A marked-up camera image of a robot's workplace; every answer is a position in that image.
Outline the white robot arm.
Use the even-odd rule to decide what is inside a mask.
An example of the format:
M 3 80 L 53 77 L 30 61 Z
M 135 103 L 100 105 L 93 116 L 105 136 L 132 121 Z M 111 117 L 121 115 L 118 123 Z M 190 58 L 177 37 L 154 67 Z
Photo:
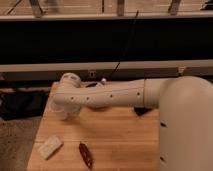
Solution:
M 213 83 L 195 76 L 83 87 L 66 73 L 53 94 L 65 119 L 82 106 L 159 110 L 159 171 L 213 171 Z

